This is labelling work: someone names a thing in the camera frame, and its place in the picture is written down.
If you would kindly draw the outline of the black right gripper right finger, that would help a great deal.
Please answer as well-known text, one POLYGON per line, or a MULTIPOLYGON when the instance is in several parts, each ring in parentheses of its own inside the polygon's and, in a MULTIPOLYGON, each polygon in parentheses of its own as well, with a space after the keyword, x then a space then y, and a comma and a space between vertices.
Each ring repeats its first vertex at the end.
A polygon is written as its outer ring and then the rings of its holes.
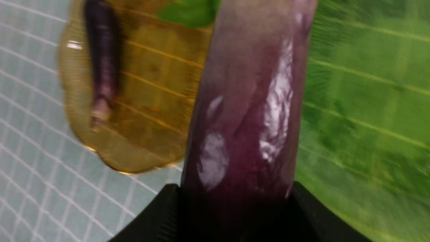
POLYGON ((287 242, 370 242, 295 181, 286 201, 287 242))

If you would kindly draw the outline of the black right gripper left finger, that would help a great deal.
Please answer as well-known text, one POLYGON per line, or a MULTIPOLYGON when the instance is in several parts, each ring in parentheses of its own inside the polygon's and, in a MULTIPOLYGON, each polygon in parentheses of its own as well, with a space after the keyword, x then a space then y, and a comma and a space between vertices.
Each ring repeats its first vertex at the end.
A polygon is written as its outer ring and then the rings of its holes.
POLYGON ((110 242, 185 242, 180 231, 181 189, 167 184, 110 242))

